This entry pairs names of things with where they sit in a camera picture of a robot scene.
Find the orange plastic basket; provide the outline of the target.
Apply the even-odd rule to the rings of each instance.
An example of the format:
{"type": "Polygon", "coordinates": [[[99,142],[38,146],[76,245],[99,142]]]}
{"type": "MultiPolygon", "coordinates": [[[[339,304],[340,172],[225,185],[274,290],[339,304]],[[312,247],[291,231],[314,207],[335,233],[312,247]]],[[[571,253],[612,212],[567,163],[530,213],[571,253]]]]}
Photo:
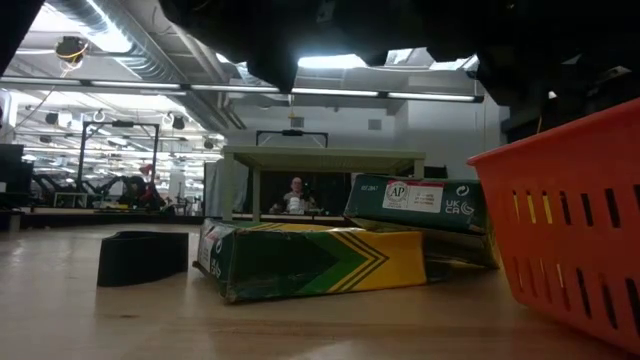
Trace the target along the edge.
{"type": "Polygon", "coordinates": [[[513,297],[640,356],[640,98],[469,160],[513,297]],[[512,192],[550,198],[518,222],[512,192]]]}

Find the Crayola crayon box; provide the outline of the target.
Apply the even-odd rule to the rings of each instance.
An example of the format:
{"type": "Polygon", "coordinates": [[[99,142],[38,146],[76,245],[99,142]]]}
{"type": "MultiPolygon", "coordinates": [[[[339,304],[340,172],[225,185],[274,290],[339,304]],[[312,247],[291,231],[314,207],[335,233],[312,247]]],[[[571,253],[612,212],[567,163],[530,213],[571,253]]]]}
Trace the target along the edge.
{"type": "Polygon", "coordinates": [[[312,224],[207,219],[193,266],[227,303],[427,283],[420,233],[312,224]]]}
{"type": "Polygon", "coordinates": [[[344,216],[369,231],[417,231],[430,259],[499,267],[495,233],[477,180],[359,174],[344,216]]]}

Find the green mesh shelf riser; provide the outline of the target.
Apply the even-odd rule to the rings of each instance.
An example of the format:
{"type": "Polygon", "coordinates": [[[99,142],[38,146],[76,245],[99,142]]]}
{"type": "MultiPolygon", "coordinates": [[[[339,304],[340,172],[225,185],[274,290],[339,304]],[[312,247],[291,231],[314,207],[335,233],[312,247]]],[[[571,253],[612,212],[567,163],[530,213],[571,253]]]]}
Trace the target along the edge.
{"type": "Polygon", "coordinates": [[[237,162],[253,172],[252,219],[260,219],[260,185],[263,171],[373,173],[395,175],[408,169],[418,179],[425,177],[425,154],[416,151],[272,147],[227,145],[222,149],[222,219],[233,218],[237,162]]]}

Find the black office partition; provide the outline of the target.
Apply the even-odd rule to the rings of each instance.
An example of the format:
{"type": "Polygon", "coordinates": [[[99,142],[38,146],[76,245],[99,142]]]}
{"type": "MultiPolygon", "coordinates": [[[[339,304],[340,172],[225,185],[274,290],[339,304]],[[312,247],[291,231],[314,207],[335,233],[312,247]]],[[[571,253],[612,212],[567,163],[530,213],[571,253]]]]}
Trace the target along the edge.
{"type": "Polygon", "coordinates": [[[263,172],[260,185],[260,211],[270,214],[271,206],[290,191],[291,180],[300,177],[304,191],[316,201],[319,210],[303,215],[341,215],[351,191],[351,180],[344,173],[263,172]]]}

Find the person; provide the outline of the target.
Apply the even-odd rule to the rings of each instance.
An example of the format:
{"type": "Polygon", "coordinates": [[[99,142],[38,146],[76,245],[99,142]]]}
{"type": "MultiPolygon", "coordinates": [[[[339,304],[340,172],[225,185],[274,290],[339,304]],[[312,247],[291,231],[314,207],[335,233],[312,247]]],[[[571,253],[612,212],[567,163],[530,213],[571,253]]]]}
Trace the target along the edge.
{"type": "Polygon", "coordinates": [[[291,180],[290,191],[282,195],[271,206],[271,208],[269,209],[269,213],[270,214],[289,214],[287,210],[288,200],[293,196],[297,196],[305,200],[305,203],[306,203],[305,213],[312,213],[319,210],[319,207],[315,199],[308,192],[304,191],[304,185],[303,185],[302,179],[300,177],[294,177],[291,180]]]}

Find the long LED light bar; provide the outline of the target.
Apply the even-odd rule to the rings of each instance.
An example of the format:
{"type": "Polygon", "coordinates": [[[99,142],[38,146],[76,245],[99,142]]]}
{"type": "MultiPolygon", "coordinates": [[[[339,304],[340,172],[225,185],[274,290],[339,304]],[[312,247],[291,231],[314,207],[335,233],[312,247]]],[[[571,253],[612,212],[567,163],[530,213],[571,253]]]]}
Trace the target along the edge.
{"type": "Polygon", "coordinates": [[[25,86],[62,86],[78,88],[122,89],[140,91],[159,91],[161,93],[186,93],[186,92],[224,92],[240,94],[260,95],[303,95],[303,96],[333,96],[372,98],[385,100],[407,101],[436,101],[454,103],[481,103],[483,95],[455,95],[437,93],[412,93],[396,91],[372,91],[372,90],[346,90],[328,88],[292,88],[289,92],[281,92],[278,88],[270,86],[245,86],[245,85],[218,85],[218,84],[187,84],[187,83],[158,83],[144,81],[119,81],[119,80],[95,80],[95,79],[67,79],[58,77],[25,77],[25,76],[0,76],[2,85],[25,86]]]}

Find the grey fabric cover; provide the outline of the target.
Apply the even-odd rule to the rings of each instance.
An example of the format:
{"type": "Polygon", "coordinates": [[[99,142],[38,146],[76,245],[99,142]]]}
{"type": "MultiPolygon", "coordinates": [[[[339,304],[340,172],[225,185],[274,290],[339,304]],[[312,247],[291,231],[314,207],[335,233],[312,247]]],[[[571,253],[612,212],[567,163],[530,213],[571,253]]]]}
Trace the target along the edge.
{"type": "MultiPolygon", "coordinates": [[[[206,162],[204,165],[204,215],[207,217],[222,217],[222,200],[223,200],[223,175],[224,160],[219,159],[216,162],[206,162]]],[[[233,212],[243,213],[245,211],[245,202],[247,197],[249,168],[235,161],[234,162],[234,197],[233,212]]]]}

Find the background robot arms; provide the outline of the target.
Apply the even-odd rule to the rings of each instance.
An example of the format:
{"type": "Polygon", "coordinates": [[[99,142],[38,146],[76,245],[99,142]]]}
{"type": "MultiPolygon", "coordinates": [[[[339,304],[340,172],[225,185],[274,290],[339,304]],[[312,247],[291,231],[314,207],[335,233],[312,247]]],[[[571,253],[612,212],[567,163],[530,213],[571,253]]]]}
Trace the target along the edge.
{"type": "Polygon", "coordinates": [[[37,206],[133,210],[147,213],[172,211],[155,185],[137,175],[116,175],[103,184],[83,180],[80,187],[77,187],[75,180],[71,178],[62,184],[49,174],[34,173],[32,192],[37,206]]]}

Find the background workbench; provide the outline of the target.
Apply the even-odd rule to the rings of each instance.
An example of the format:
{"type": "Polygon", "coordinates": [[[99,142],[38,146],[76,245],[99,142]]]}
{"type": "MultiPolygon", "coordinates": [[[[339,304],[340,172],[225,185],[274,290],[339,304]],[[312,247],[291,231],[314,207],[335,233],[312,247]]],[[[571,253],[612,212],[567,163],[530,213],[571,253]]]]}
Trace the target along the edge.
{"type": "Polygon", "coordinates": [[[202,216],[147,213],[24,213],[0,210],[0,233],[26,230],[120,224],[201,225],[202,216]]]}

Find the black monitor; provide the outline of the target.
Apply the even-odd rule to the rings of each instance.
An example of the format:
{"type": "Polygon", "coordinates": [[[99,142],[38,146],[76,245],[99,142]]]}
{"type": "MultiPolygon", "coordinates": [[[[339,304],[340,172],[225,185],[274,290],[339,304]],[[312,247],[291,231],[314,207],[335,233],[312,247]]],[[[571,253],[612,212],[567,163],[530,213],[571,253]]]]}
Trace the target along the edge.
{"type": "Polygon", "coordinates": [[[23,145],[0,144],[0,210],[21,208],[30,201],[33,164],[23,156],[23,145]]]}

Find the black desk frame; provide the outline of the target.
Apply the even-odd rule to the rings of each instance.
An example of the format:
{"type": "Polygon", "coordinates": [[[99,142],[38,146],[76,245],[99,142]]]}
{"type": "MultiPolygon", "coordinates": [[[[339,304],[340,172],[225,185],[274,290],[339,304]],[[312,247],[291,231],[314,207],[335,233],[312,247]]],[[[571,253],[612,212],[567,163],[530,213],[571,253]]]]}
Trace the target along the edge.
{"type": "Polygon", "coordinates": [[[541,108],[536,105],[514,105],[508,107],[507,116],[500,121],[500,130],[506,144],[536,133],[541,108]]]}

